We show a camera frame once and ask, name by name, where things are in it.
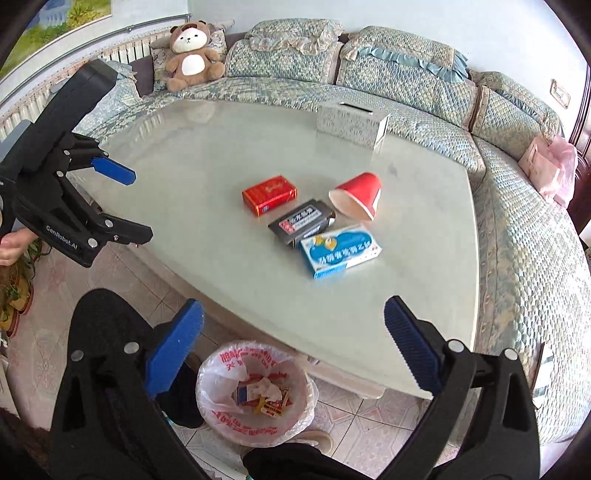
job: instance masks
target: white wall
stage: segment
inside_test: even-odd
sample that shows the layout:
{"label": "white wall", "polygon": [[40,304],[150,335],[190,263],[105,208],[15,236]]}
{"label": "white wall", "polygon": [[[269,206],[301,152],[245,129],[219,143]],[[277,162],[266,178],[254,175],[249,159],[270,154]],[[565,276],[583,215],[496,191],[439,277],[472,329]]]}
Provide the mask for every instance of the white wall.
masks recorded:
{"label": "white wall", "polygon": [[[446,43],[476,70],[505,73],[554,108],[570,135],[586,74],[582,53],[543,0],[189,0],[193,18],[233,18],[232,32],[260,20],[334,18],[346,31],[398,28]],[[550,95],[552,79],[571,94],[568,109]]]}
{"label": "white wall", "polygon": [[187,0],[111,0],[110,17],[58,38],[6,76],[0,83],[0,101],[40,68],[81,44],[130,25],[187,11]]}

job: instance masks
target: white plastic bag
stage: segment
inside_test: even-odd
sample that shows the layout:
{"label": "white plastic bag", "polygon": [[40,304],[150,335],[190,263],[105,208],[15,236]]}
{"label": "white plastic bag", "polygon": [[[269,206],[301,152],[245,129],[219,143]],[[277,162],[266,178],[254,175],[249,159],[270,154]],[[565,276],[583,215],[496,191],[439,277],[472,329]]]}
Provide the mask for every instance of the white plastic bag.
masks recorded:
{"label": "white plastic bag", "polygon": [[[232,393],[251,375],[280,377],[290,388],[291,405],[281,417],[254,414],[236,405]],[[293,356],[263,343],[231,342],[212,353],[199,368],[197,406],[220,435],[249,447],[274,447],[302,432],[314,420],[318,389]]]}

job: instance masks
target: black medicine box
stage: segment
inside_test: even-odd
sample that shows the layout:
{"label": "black medicine box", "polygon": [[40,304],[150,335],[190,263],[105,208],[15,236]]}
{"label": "black medicine box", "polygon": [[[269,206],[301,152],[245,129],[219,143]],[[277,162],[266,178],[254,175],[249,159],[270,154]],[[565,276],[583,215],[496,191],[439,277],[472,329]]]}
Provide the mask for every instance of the black medicine box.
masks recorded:
{"label": "black medicine box", "polygon": [[334,221],[335,211],[321,200],[308,200],[269,224],[282,243],[292,248],[301,240],[324,232]]}

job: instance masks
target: sofa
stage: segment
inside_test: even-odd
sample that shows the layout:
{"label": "sofa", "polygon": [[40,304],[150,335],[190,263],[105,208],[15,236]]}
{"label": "sofa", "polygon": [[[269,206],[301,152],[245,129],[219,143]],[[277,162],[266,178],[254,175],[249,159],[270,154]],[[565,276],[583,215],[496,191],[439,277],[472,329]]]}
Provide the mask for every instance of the sofa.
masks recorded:
{"label": "sofa", "polygon": [[[577,432],[591,406],[591,275],[566,210],[546,202],[517,161],[536,135],[551,141],[562,126],[517,82],[470,71],[468,62],[452,47],[383,27],[343,36],[337,21],[261,22],[234,35],[225,77],[177,93],[154,91],[78,131],[104,141],[179,99],[313,112],[340,99],[390,113],[389,134],[466,169],[480,253],[475,351],[514,348],[533,383],[541,346],[551,347],[554,369],[537,419],[541,443],[556,442]],[[458,439],[475,402],[465,408]]]}

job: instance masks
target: red cup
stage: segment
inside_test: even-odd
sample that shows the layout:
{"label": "red cup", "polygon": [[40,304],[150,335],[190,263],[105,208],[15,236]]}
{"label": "red cup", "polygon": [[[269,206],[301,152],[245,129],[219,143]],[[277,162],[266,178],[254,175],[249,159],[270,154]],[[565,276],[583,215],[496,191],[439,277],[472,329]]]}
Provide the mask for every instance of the red cup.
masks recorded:
{"label": "red cup", "polygon": [[331,190],[329,199],[346,216],[371,222],[375,218],[381,193],[382,182],[378,176],[365,172]]}

